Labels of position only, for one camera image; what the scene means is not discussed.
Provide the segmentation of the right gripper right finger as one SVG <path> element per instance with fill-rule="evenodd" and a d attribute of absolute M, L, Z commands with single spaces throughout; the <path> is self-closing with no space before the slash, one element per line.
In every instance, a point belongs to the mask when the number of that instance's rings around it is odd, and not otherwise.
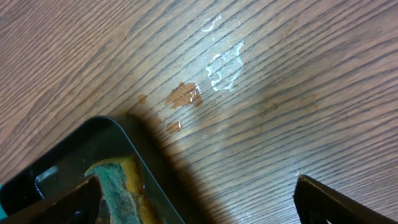
<path fill-rule="evenodd" d="M 298 177 L 293 198 L 302 224 L 397 224 L 307 175 Z"/>

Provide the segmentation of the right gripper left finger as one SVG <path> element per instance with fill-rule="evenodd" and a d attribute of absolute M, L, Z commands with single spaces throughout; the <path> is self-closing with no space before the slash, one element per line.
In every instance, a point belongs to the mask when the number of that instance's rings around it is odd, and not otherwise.
<path fill-rule="evenodd" d="M 1 220 L 3 224 L 86 223 L 97 220 L 103 193 L 100 180 L 91 176 L 80 185 L 40 200 Z"/>

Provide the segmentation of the green yellow sponge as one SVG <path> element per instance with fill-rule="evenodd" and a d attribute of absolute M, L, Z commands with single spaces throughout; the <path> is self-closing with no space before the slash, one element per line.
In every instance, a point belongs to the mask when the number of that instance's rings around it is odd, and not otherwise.
<path fill-rule="evenodd" d="M 96 162 L 85 175 L 95 175 L 99 179 L 111 223 L 164 222 L 146 195 L 137 156 L 114 157 Z"/>

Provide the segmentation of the teal plastic tray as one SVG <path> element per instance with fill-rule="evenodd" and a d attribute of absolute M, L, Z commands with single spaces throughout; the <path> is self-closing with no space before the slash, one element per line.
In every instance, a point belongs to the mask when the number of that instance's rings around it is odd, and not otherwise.
<path fill-rule="evenodd" d="M 7 214 L 6 214 L 6 212 L 4 211 L 2 205 L 0 205 L 0 220 L 3 220 L 3 219 L 5 219 L 5 218 L 7 218 Z"/>

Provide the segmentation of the black water tray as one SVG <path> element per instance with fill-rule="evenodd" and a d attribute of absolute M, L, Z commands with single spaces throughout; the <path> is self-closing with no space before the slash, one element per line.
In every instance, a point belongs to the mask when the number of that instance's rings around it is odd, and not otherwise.
<path fill-rule="evenodd" d="M 95 116 L 1 187 L 7 217 L 80 185 L 96 162 L 137 156 L 145 192 L 163 223 L 201 223 L 196 209 L 154 140 L 133 116 Z M 103 197 L 95 223 L 111 223 Z"/>

